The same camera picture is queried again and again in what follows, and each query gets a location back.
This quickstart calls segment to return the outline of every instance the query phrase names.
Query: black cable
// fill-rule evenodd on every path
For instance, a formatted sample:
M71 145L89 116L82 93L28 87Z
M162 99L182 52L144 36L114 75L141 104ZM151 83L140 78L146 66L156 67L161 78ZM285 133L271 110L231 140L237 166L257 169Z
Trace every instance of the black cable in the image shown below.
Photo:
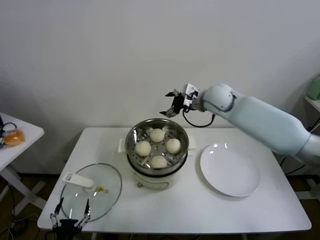
M290 172L288 172L288 173L285 173L285 175L293 174L293 173L295 173L296 171L304 168L305 166L306 166L306 165L304 164L304 165L302 165L301 167L298 167L297 169L295 169L295 170L293 170L293 171L290 171Z
M5 132L5 131L4 131L4 127L5 127L6 125L8 125L8 124L12 124L12 125L15 127L15 129L17 129L17 125L15 125L13 122L7 122L7 123L3 124L3 125L1 126L1 128L0 128L0 136Z
M184 120L185 120L188 124L190 124L191 126L193 126L193 127L196 127L196 128L206 128L206 127L210 126L210 125L214 122L214 120L215 120L215 116L216 116L216 115L212 114L211 121L210 121L208 124L202 125L202 126L198 126L198 125L195 125L195 124L191 123L191 122L186 118L185 113L188 113L189 111L185 111L185 110L187 110L187 108L183 109L183 111L182 111L182 116L183 116Z
M282 166L282 164L284 164L284 161L286 160L286 158L287 158L287 156L284 156L284 157L282 158L282 161L281 161L281 163L280 163L280 167Z
M313 126L311 127L312 129L319 123L320 121L320 117L318 118L318 120L315 122L315 124L313 124Z

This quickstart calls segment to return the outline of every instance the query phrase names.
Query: white table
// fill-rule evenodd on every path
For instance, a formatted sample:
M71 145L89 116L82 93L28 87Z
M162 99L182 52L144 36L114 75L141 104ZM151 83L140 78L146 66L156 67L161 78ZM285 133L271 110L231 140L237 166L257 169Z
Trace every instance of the white table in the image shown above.
M295 192L269 149L235 128L186 129L198 149L163 191L138 188L125 153L118 153L119 140L129 128L86 128L66 163L39 219L41 229L51 229L49 215L60 201L66 172L93 163L108 163L122 177L122 192L113 209L88 223L83 231L105 233L234 234L305 231L311 222ZM261 171L257 191L233 198L214 190L202 177L199 158L213 143L236 143L256 156Z
M308 96L305 96L305 100L307 100L318 112L320 112L320 100L312 100Z
M305 96L305 99L317 110L320 112L320 100L312 100L310 97ZM309 191L296 191L296 195L300 200L311 200L316 199L320 202L320 183L316 182L312 178L307 178L306 182L311 187Z
M9 122L16 124L17 128L23 131L25 138L25 141L18 146L0 149L0 175L25 196L25 198L15 207L14 214L17 216L28 203L32 203L38 208L43 209L46 201L38 197L36 194L45 186L46 183L40 181L32 190L29 190L20 181L20 177L17 173L15 173L8 165L35 141L41 138L45 132L41 127L32 125L4 113L0 112L0 116L4 124ZM0 201L7 191L8 187L6 187L0 194Z

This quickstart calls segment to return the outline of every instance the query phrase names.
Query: white robotic arm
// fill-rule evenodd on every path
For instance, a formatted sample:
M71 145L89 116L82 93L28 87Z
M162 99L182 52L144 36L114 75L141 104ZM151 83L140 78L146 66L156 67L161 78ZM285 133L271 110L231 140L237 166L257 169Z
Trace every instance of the white robotic arm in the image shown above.
M161 112L174 117L182 109L209 111L261 142L272 151L290 155L307 165L320 165L320 136L308 132L294 116L226 84L199 91L191 84L183 92L170 92L171 108Z

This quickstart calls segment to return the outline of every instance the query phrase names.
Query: table leg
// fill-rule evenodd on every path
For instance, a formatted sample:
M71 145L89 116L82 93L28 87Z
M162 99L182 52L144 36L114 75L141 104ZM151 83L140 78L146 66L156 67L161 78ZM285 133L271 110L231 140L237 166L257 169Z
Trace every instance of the table leg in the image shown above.
M320 202L320 183L317 185L313 179L306 180L311 187L310 191L296 191L295 194L299 200L316 199Z
M275 240L280 237L283 233L266 233L260 234L254 240Z
M13 173L12 170L9 170L7 168L4 168L0 175L13 187L15 187L20 193L22 193L25 198L15 207L14 214L17 216L22 209L28 204L31 203L35 206L37 206L40 209L44 209L46 205L46 201L42 199L41 197L38 197L36 193L38 193L45 185L46 183L43 181L40 181L37 183L37 185L32 189L29 190L17 177L16 173Z
M93 232L91 235L91 240L96 240L96 237L97 237L97 233Z

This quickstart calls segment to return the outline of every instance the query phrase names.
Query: floor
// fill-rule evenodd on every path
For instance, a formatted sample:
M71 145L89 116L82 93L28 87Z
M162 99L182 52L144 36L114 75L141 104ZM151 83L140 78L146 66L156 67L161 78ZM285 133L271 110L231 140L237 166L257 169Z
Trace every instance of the floor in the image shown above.
M40 191L38 194L43 199L48 199L52 189L54 188L57 177L52 176L23 176L22 182L28 187L32 188L37 184L38 181L43 180L46 182L46 186ZM289 182L291 183L293 189L295 191L304 191L309 190L308 185L302 178L298 177L290 177ZM6 186L6 182L0 177L0 191ZM16 191L13 188L13 195L15 204L22 200L23 196L21 193ZM284 233L277 240L316 240L320 239L320 203L317 200L302 200L301 201L305 211L307 212L311 222L312 222L312 229L306 232L291 232L291 233ZM3 200L0 204L0 230L7 227L10 222L12 221L12 210L13 200L11 192L4 196ZM38 216L41 213L41 210L38 209L36 206L29 204L17 218L26 217L30 214L37 214ZM15 240L34 240L35 236L38 232L36 216L30 217L29 225L27 226L26 231L21 234L20 236L14 237ZM45 234L47 231L40 230L36 240L44 240ZM53 239L52 234L47 236L48 240ZM249 234L247 235L249 240L253 240L256 235ZM0 233L0 240L7 239L7 232ZM81 233L77 235L78 240L90 240L91 234L89 233ZM97 240L195 240L199 239L199 236L188 236L188 235L171 235L171 236L163 236L163 235L133 235L132 237L128 234L102 234L99 233L97 235ZM241 240L241 235L234 234L234 235L204 235L200 237L201 240Z

